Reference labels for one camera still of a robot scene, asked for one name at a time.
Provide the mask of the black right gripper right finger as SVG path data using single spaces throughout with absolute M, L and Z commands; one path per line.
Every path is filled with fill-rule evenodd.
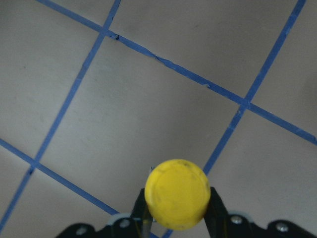
M 204 222 L 211 238 L 316 238 L 317 236 L 287 220 L 274 220 L 266 228 L 240 214 L 229 213 L 214 187 Z

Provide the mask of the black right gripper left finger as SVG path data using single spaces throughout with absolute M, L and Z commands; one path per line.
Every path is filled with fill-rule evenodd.
M 100 230 L 85 223 L 76 223 L 65 228 L 57 238 L 149 238 L 151 214 L 142 188 L 131 213 L 118 213 Z

